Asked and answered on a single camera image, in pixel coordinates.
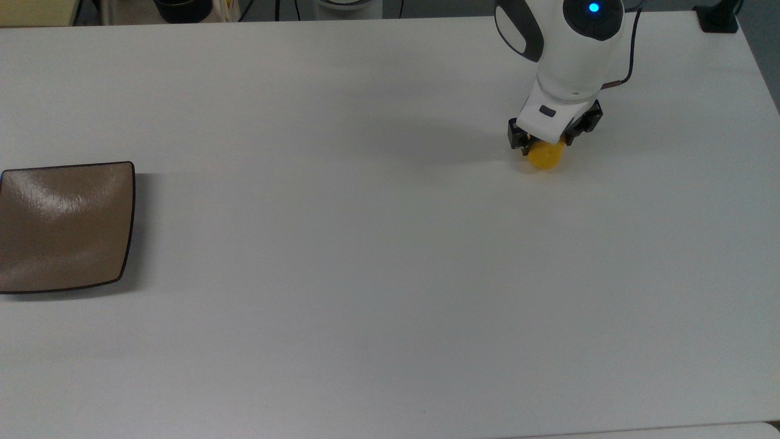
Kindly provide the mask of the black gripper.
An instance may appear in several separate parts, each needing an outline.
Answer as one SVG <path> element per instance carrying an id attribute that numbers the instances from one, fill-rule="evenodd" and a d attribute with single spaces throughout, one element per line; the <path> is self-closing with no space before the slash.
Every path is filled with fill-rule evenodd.
<path id="1" fill-rule="evenodd" d="M 583 132 L 592 132 L 603 117 L 603 111 L 599 100 L 595 100 L 593 105 L 586 111 L 582 117 L 579 117 L 575 123 L 572 123 L 563 133 L 562 140 L 566 146 L 571 146 L 574 139 Z M 509 146 L 512 150 L 519 151 L 522 155 L 528 155 L 533 145 L 533 136 L 521 129 L 517 125 L 517 119 L 509 119 L 508 122 Z"/>

